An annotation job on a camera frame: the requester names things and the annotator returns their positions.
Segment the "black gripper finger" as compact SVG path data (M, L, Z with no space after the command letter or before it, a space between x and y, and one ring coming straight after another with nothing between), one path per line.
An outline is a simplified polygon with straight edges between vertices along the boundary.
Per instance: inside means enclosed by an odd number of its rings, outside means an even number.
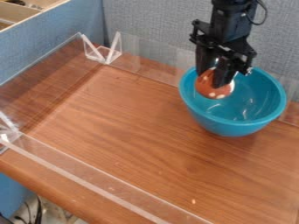
M205 70L215 67L216 50L203 45L196 46L196 72L201 75Z
M213 69L212 86L215 88L221 88L228 85L232 82L236 72L235 61L224 56L219 57L219 62Z

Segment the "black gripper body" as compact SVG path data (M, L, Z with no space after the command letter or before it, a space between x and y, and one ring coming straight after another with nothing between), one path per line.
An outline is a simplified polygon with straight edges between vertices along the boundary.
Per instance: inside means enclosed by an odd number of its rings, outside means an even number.
M216 50L217 58L224 56L236 63L237 72L247 73L257 53L247 42L255 23L257 0L211 0L209 22L195 19L191 22L189 41L197 46Z

